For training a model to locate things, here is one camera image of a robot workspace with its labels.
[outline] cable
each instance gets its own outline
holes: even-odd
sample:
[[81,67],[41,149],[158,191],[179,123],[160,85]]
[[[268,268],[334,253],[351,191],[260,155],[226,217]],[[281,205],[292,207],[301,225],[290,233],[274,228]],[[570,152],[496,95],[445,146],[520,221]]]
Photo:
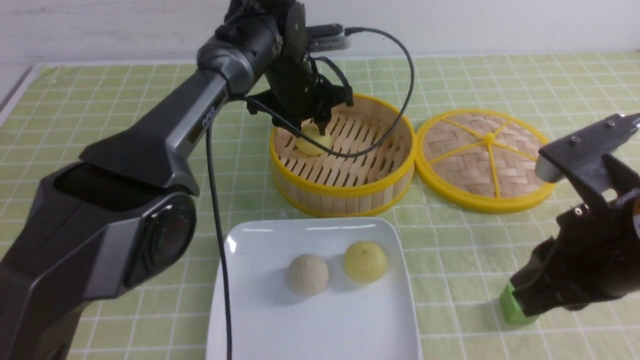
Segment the cable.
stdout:
[[[315,145],[316,147],[319,147],[320,149],[326,151],[330,155],[334,155],[334,156],[337,156],[339,158],[356,158],[358,156],[361,156],[361,155],[367,154],[368,152],[371,152],[375,148],[379,147],[393,133],[393,130],[396,128],[396,126],[400,122],[400,119],[402,119],[404,111],[406,110],[406,107],[409,104],[409,100],[411,99],[411,94],[413,93],[413,83],[414,83],[414,77],[415,77],[415,69],[413,67],[413,61],[411,59],[411,55],[409,54],[409,51],[402,44],[402,42],[400,42],[400,40],[396,39],[392,35],[389,35],[388,33],[384,32],[384,31],[381,31],[381,30],[377,30],[377,29],[369,29],[369,28],[346,28],[345,29],[345,34],[347,34],[347,36],[351,35],[351,34],[354,34],[354,33],[361,33],[361,32],[377,33],[377,34],[383,35],[383,36],[391,39],[391,41],[395,42],[402,49],[402,51],[404,52],[404,55],[406,56],[407,62],[409,63],[409,71],[410,71],[409,90],[407,91],[407,95],[406,95],[406,98],[404,100],[404,104],[403,104],[402,108],[400,109],[400,112],[398,113],[397,118],[395,119],[394,123],[391,125],[389,130],[376,143],[371,145],[366,150],[354,152],[353,154],[343,154],[341,152],[333,151],[333,150],[321,145],[317,141],[311,139],[311,137],[307,136],[306,134],[302,133],[302,131],[298,130],[296,128],[296,126],[292,125],[287,119],[285,119],[280,114],[275,113],[272,109],[268,108],[266,105],[262,104],[258,100],[255,100],[255,99],[253,99],[251,97],[236,97],[236,98],[230,99],[230,101],[246,101],[246,102],[253,103],[256,106],[261,107],[266,113],[268,113],[272,117],[275,117],[275,118],[281,120],[282,122],[284,122],[285,124],[289,125],[292,128],[292,130],[296,133],[296,135],[301,136],[306,141],[308,141],[308,142],[312,143],[313,145]],[[340,76],[342,73],[335,66],[335,64],[333,64],[328,58],[319,57],[319,58],[311,58],[311,59],[312,60],[322,61],[322,62],[326,63],[334,72],[337,73],[338,77],[340,78],[340,80],[343,83],[346,81],[346,79],[344,79],[344,75]],[[220,205],[218,204],[218,194],[216,193],[216,179],[215,179],[215,176],[214,176],[213,155],[212,155],[212,150],[211,150],[212,149],[212,147],[211,147],[211,132],[212,132],[211,131],[211,127],[209,127],[207,129],[207,135],[206,135],[206,137],[207,137],[207,139],[206,139],[207,169],[208,169],[208,173],[209,173],[209,188],[211,189],[211,201],[213,203],[213,216],[214,216],[214,220],[216,222],[216,236],[218,237],[218,248],[220,250],[220,261],[221,261],[221,267],[222,267],[222,278],[223,278],[223,287],[224,287],[224,294],[225,294],[225,318],[226,318],[226,323],[227,323],[227,360],[232,360],[232,349],[233,349],[232,345],[233,345],[233,341],[232,341],[232,331],[231,331],[231,305],[230,305],[230,300],[229,300],[229,279],[228,279],[228,271],[227,271],[227,257],[225,255],[225,245],[224,245],[224,241],[225,240],[224,240],[224,237],[222,235],[222,225],[221,225],[221,220],[220,220]]]
[[246,101],[246,102],[250,102],[250,103],[252,103],[252,104],[254,104],[256,106],[261,107],[266,113],[268,113],[272,117],[274,117],[274,118],[284,122],[285,124],[289,125],[289,127],[293,130],[294,135],[302,137],[303,139],[305,139],[306,141],[310,142],[314,146],[326,151],[329,155],[333,155],[333,156],[336,156],[338,158],[357,158],[358,156],[361,156],[361,155],[367,154],[368,152],[373,151],[375,148],[379,147],[393,133],[393,131],[396,128],[396,126],[398,125],[398,123],[400,123],[400,119],[404,115],[404,111],[406,110],[406,107],[409,105],[409,100],[411,99],[411,94],[413,93],[413,83],[415,81],[415,79],[414,79],[415,78],[415,69],[413,67],[413,61],[411,59],[411,55],[409,54],[409,50],[407,50],[407,48],[403,45],[402,42],[400,42],[400,40],[396,39],[395,37],[393,37],[389,33],[385,32],[385,31],[382,31],[382,30],[371,29],[371,28],[346,28],[344,32],[345,32],[345,34],[347,36],[349,36],[351,34],[355,34],[355,33],[365,33],[365,32],[383,35],[384,37],[387,37],[391,41],[395,42],[400,47],[400,49],[402,49],[402,51],[404,52],[404,55],[406,56],[407,62],[409,63],[409,71],[410,71],[409,90],[407,91],[406,98],[404,99],[404,104],[402,105],[402,108],[400,109],[400,112],[398,113],[398,116],[397,116],[396,120],[391,125],[389,130],[387,130],[387,132],[376,143],[371,145],[369,148],[367,148],[365,150],[362,150],[362,151],[354,152],[352,154],[343,154],[341,152],[333,151],[333,150],[327,148],[326,146],[318,143],[317,141],[311,139],[311,137],[307,136],[306,134],[302,133],[302,131],[298,130],[298,128],[296,126],[291,124],[283,116],[281,116],[280,114],[277,114],[275,111],[273,111],[272,109],[268,108],[265,104],[262,104],[260,101],[258,101],[256,99],[253,99],[251,97],[242,96],[242,97],[233,98],[232,101]]
[[207,170],[209,171],[209,188],[211,189],[211,201],[213,202],[213,217],[216,222],[216,236],[218,237],[218,248],[220,250],[220,261],[222,262],[222,280],[225,292],[225,318],[227,320],[227,360],[231,360],[232,340],[231,340],[231,304],[229,301],[229,275],[227,273],[227,256],[225,255],[225,239],[222,236],[222,225],[220,220],[220,205],[218,204],[218,193],[216,192],[216,178],[213,174],[213,155],[211,154],[211,126],[207,129]]

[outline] woven bamboo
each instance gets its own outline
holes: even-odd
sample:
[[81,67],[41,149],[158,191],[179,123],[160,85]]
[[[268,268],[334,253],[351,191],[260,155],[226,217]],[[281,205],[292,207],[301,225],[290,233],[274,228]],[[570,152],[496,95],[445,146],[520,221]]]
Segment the woven bamboo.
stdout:
[[479,211],[505,213],[539,204],[552,186],[534,173],[546,139],[508,115],[458,110],[419,131],[420,176],[440,195]]
[[[398,110],[380,100],[364,95],[353,100],[352,107],[340,105],[332,110],[326,132],[334,151],[367,149],[397,118]],[[296,138],[283,129],[275,129],[270,142],[280,193],[315,216],[380,213],[404,195],[413,175],[415,133],[404,117],[377,149],[356,158],[306,155],[296,147]]]

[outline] white plate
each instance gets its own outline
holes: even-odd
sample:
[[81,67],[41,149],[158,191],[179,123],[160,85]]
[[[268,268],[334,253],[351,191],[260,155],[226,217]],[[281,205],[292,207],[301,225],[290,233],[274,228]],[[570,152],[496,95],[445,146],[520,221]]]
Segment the white plate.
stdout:
[[[378,281],[360,285],[344,274],[342,255],[360,240],[388,257]],[[234,360],[422,359],[409,277],[396,230],[380,218],[257,221],[231,230],[225,243]],[[304,299],[287,285],[289,263],[324,258],[329,283]],[[218,268],[207,360],[227,351],[222,270]]]

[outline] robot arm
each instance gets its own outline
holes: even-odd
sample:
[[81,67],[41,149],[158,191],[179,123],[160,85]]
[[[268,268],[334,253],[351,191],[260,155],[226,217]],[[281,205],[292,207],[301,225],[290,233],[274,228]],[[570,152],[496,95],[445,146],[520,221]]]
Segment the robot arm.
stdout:
[[65,359],[91,302],[118,298],[180,259],[199,194],[189,155],[220,108],[262,75],[271,86],[262,99],[298,128],[328,122],[336,101],[351,100],[316,82],[307,47],[302,4],[233,0],[191,77],[131,128],[40,181],[0,261],[0,360]]
[[[640,114],[613,115],[540,149],[536,175],[566,178],[584,201],[557,217],[560,232],[539,244],[511,277],[526,317],[570,311],[640,290],[640,177],[611,153],[636,134]],[[616,198],[602,193],[613,189]]]

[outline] green pad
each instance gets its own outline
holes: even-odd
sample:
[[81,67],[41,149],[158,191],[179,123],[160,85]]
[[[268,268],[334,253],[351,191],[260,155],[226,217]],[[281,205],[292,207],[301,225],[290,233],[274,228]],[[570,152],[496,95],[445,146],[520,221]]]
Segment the green pad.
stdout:
[[500,295],[500,306],[502,307],[504,320],[507,323],[534,323],[538,319],[539,315],[526,317],[522,313],[520,305],[511,294],[513,290],[513,285],[511,285],[511,281],[509,281]]

